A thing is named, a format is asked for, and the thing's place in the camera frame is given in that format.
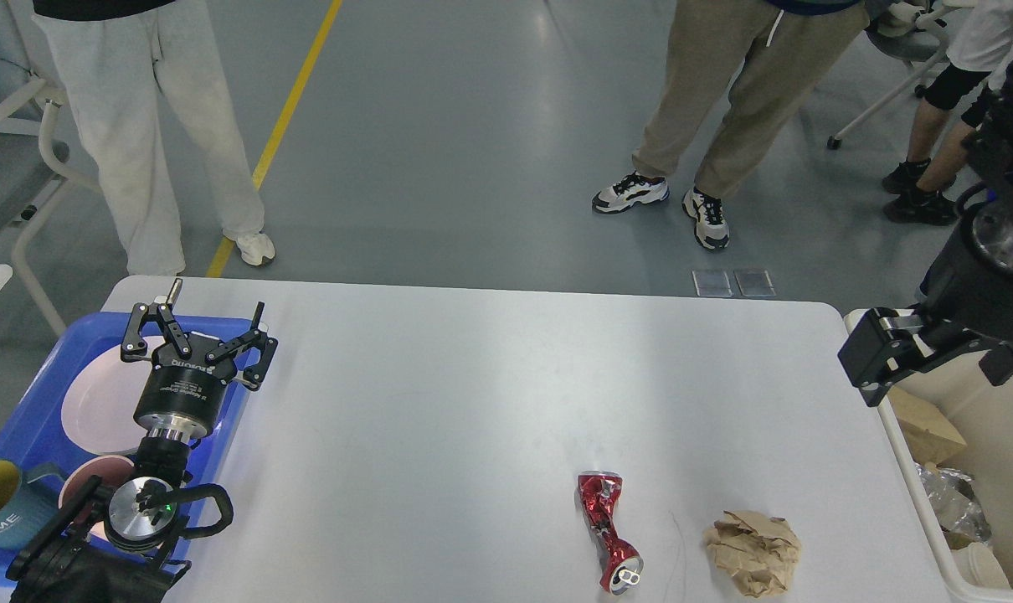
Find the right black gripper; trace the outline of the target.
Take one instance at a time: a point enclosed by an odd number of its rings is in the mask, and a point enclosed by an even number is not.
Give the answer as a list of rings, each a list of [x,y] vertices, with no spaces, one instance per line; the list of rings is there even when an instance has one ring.
[[[925,311],[867,309],[840,348],[841,366],[866,407],[880,405],[909,375],[930,373],[967,353],[986,351],[978,366],[991,385],[1012,377],[1010,204],[993,201],[966,210],[928,268],[924,293]]]

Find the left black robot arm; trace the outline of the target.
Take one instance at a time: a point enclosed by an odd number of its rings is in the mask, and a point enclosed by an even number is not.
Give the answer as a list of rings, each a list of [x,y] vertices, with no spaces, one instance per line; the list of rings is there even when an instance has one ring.
[[[13,602],[161,602],[190,569],[177,546],[234,522],[227,489],[190,485],[190,451],[212,435],[229,385],[260,389],[278,343],[262,328],[263,302],[234,338],[185,331],[173,312],[182,284],[133,306],[121,340],[120,360],[150,366],[131,474],[116,486],[94,474],[61,505],[8,566]]]

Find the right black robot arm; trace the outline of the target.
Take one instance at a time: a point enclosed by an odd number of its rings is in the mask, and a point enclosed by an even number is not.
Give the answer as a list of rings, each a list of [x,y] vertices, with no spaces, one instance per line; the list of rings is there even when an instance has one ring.
[[[967,353],[984,353],[979,367],[995,386],[1013,374],[1013,61],[965,145],[967,163],[993,198],[961,211],[910,313],[866,310],[839,351],[869,407],[908,375]]]

